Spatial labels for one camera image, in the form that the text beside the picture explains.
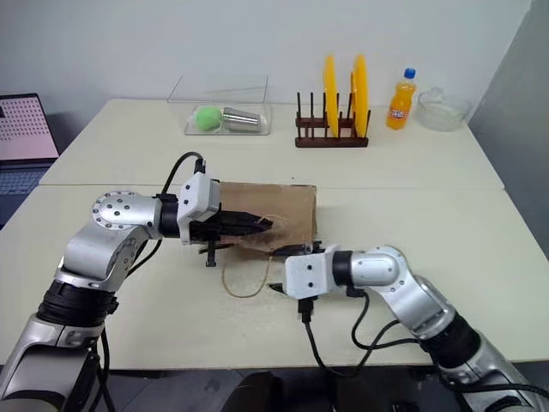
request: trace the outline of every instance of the cardboard sheet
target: cardboard sheet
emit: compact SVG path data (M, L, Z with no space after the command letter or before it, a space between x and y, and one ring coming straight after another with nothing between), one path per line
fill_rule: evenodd
M317 234L317 188L308 185L256 185L221 182L221 207L264 217L273 226L264 233L225 237L236 245L271 252L287 245L312 243Z

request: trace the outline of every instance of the green sponge ball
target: green sponge ball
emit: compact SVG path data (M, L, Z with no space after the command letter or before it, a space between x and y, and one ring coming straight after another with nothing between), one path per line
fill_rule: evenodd
M201 131L217 129L221 126L223 115L218 107L203 107L195 116L196 127Z

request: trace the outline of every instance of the laptop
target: laptop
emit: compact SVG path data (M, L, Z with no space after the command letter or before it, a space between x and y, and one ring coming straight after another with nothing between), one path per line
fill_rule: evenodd
M0 96L0 228L58 157L38 95Z

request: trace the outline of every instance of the orange soda bottle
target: orange soda bottle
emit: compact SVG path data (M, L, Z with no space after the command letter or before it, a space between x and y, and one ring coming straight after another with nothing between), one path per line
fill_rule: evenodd
M412 95L415 92L415 69L404 70L404 78L396 83L395 97L387 113L387 126L394 130L404 127L412 107Z

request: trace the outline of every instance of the bottle label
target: bottle label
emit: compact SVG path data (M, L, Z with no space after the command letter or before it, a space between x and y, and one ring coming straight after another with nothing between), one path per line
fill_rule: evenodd
M406 112L404 112L403 110L391 109L391 117L392 118L405 118L406 117Z

